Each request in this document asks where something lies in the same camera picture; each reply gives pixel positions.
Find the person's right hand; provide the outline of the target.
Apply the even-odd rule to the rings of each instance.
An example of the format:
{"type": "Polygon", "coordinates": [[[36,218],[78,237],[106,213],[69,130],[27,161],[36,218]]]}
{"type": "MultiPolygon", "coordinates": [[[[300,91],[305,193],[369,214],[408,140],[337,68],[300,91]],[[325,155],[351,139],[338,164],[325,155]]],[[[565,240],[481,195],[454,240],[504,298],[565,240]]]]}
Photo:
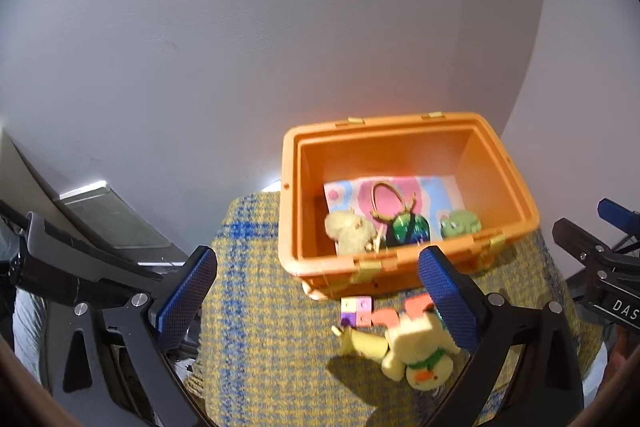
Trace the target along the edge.
{"type": "Polygon", "coordinates": [[[611,405],[622,397],[629,401],[639,393],[639,335],[625,327],[615,326],[615,343],[608,350],[597,398],[611,405]]]}

